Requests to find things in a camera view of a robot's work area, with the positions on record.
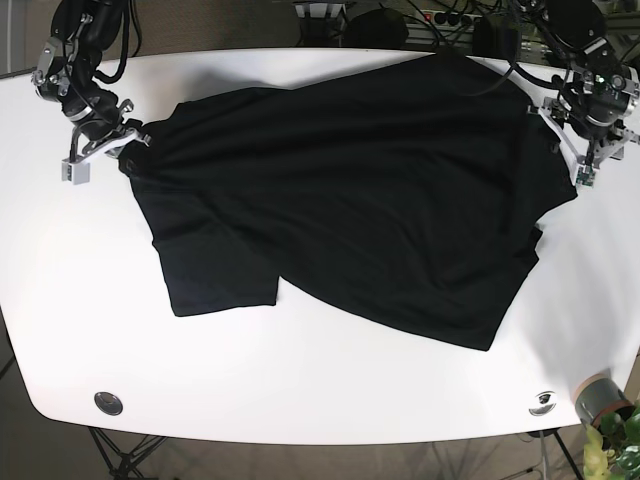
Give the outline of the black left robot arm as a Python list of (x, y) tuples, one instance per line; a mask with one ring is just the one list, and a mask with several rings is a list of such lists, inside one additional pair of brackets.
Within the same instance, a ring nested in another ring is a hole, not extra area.
[(536, 27), (564, 66), (564, 75), (550, 81), (516, 71), (556, 92), (539, 114), (568, 144), (577, 164), (575, 183), (591, 187), (602, 162), (622, 159), (625, 144), (639, 141), (624, 123), (639, 107), (639, 72), (616, 56), (594, 2), (513, 1), (511, 8)]

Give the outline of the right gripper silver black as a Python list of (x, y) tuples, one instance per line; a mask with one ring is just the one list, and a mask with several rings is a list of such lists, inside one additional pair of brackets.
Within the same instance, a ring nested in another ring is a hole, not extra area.
[(134, 142), (149, 146), (151, 136), (142, 133), (133, 121), (120, 123), (107, 133), (97, 132), (97, 126), (101, 124), (101, 121), (94, 119), (83, 121), (73, 128), (69, 155), (61, 162), (63, 182), (73, 185), (88, 183), (91, 162), (103, 155), (118, 158), (118, 168), (122, 173), (137, 172), (136, 152), (124, 148)]

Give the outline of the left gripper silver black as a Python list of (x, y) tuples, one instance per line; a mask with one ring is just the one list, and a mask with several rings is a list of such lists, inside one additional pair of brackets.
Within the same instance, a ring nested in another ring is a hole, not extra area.
[(545, 150), (552, 155), (563, 154), (572, 183), (577, 187), (593, 187), (596, 175), (606, 160), (621, 161), (625, 147), (639, 144), (639, 134), (617, 120), (595, 139), (584, 125), (570, 116), (556, 98), (545, 97), (533, 109), (560, 138), (546, 139)]

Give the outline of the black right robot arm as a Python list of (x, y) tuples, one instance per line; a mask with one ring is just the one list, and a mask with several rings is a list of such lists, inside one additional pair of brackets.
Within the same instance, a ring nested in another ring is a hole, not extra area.
[(101, 87), (124, 75), (131, 33), (141, 45), (134, 1), (63, 1), (54, 14), (32, 83), (38, 96), (60, 104), (73, 124), (70, 152), (61, 167), (66, 182), (87, 183), (90, 161), (97, 156), (118, 158), (132, 142), (150, 143), (142, 123), (126, 118), (133, 102)]

